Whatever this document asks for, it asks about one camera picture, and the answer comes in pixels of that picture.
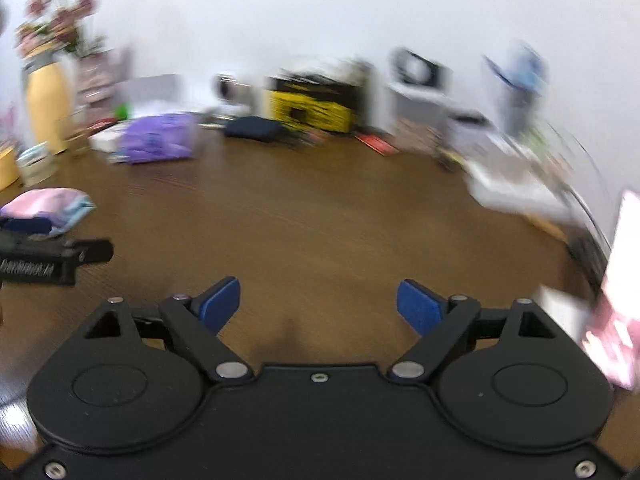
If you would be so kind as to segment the pink blue purple mesh vest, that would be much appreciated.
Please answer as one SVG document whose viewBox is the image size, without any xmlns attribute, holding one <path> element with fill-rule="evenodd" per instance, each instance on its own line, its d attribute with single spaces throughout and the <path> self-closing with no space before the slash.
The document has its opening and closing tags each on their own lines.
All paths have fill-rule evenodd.
<svg viewBox="0 0 640 480">
<path fill-rule="evenodd" d="M 90 196 L 74 188 L 35 188 L 1 207 L 2 218 L 48 218 L 52 230 L 43 237 L 60 236 L 96 209 Z"/>
</svg>

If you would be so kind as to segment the yellow cup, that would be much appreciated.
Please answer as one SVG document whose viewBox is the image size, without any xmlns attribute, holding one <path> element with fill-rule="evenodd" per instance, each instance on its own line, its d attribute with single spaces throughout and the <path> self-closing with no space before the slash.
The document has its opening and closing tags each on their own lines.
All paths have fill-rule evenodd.
<svg viewBox="0 0 640 480">
<path fill-rule="evenodd" d="M 2 148 L 0 152 L 0 191 L 5 190 L 20 178 L 14 148 Z"/>
</svg>

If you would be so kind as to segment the white flat box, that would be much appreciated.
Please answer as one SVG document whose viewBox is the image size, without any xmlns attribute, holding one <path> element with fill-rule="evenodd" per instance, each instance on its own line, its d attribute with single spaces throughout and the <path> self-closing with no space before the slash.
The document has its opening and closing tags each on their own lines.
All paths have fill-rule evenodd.
<svg viewBox="0 0 640 480">
<path fill-rule="evenodd" d="M 89 136 L 89 145 L 93 151 L 112 154 L 120 150 L 122 137 L 126 133 L 129 122 L 119 122 L 92 136 Z"/>
</svg>

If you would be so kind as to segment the purple tissue pack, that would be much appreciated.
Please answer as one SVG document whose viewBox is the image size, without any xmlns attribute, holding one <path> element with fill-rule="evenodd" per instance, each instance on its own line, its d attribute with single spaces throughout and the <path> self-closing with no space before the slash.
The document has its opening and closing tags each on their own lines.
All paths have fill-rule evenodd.
<svg viewBox="0 0 640 480">
<path fill-rule="evenodd" d="M 188 110 L 181 76 L 128 79 L 117 90 L 127 120 L 113 154 L 116 160 L 139 165 L 194 157 L 198 118 Z"/>
</svg>

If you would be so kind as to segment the green tube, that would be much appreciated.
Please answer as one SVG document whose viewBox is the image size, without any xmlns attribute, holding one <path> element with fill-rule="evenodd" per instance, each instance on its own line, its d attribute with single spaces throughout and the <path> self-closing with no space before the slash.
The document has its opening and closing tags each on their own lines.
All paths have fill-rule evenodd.
<svg viewBox="0 0 640 480">
<path fill-rule="evenodd" d="M 126 103 L 119 104 L 114 108 L 114 118 L 118 122 L 124 122 L 129 119 L 129 107 Z"/>
</svg>

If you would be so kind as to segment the yellow thermos jug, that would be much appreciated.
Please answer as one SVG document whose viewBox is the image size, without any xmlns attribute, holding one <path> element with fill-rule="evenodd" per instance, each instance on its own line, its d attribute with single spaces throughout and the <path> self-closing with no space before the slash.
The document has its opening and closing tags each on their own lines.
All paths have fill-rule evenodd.
<svg viewBox="0 0 640 480">
<path fill-rule="evenodd" d="M 37 144 L 45 143 L 53 155 L 66 150 L 60 122 L 72 114 L 72 95 L 65 70 L 50 44 L 35 48 L 23 66 L 27 114 Z"/>
</svg>

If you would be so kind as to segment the white power strip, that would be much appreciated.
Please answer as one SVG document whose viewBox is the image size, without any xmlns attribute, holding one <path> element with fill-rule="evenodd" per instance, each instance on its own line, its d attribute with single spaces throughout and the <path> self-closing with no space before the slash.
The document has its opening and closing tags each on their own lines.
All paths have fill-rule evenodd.
<svg viewBox="0 0 640 480">
<path fill-rule="evenodd" d="M 559 222 L 573 220 L 572 206 L 562 188 L 534 170 L 524 169 L 513 177 L 475 160 L 466 162 L 464 169 L 470 195 L 486 209 Z"/>
</svg>

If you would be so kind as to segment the red snack packet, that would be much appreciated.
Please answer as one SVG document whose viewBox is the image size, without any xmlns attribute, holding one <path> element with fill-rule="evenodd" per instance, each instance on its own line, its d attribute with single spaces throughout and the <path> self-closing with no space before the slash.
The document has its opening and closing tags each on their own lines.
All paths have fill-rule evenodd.
<svg viewBox="0 0 640 480">
<path fill-rule="evenodd" d="M 395 148 L 384 136 L 380 136 L 377 133 L 357 133 L 355 138 L 372 151 L 375 151 L 376 154 L 392 156 L 399 153 L 398 148 Z"/>
</svg>

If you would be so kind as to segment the dark navy pouch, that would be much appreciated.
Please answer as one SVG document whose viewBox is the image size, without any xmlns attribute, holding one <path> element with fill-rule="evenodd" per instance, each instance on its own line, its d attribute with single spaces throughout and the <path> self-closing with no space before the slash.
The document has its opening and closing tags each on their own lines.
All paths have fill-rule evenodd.
<svg viewBox="0 0 640 480">
<path fill-rule="evenodd" d="M 236 118 L 224 126 L 224 136 L 230 139 L 271 143 L 285 135 L 286 128 L 280 122 L 257 116 Z"/>
</svg>

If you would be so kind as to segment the glass vase with flowers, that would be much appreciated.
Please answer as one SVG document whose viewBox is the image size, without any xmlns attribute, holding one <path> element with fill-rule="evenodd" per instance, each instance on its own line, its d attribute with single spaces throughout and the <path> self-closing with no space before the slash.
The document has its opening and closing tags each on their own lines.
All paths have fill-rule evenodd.
<svg viewBox="0 0 640 480">
<path fill-rule="evenodd" d="M 15 31 L 16 48 L 25 72 L 50 56 L 68 54 L 76 60 L 77 102 L 107 108 L 116 96 L 116 81 L 105 37 L 93 32 L 89 21 L 100 0 L 27 0 L 25 21 Z"/>
</svg>

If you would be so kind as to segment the clear container with lid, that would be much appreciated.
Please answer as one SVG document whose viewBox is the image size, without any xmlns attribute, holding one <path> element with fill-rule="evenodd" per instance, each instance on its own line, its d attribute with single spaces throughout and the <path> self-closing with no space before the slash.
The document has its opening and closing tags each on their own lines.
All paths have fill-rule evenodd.
<svg viewBox="0 0 640 480">
<path fill-rule="evenodd" d="M 434 155 L 446 129 L 451 100 L 430 87 L 390 82 L 393 102 L 393 136 L 402 152 Z"/>
</svg>

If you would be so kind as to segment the yellow black cardboard box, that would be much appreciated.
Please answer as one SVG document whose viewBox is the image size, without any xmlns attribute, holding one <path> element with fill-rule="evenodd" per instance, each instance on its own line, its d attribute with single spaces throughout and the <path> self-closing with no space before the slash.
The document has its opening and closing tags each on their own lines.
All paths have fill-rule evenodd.
<svg viewBox="0 0 640 480">
<path fill-rule="evenodd" d="M 346 81 L 320 74 L 270 76 L 269 116 L 290 128 L 351 136 L 367 125 L 370 75 L 371 66 L 364 64 Z"/>
</svg>

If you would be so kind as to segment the blue water bottle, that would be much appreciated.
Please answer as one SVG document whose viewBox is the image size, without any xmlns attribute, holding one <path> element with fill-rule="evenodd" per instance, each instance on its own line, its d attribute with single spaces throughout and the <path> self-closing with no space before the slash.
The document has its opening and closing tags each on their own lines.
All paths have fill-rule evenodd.
<svg viewBox="0 0 640 480">
<path fill-rule="evenodd" d="M 506 64 L 484 56 L 485 65 L 498 81 L 501 129 L 519 139 L 530 128 L 548 81 L 548 65 L 528 44 L 517 44 Z"/>
</svg>

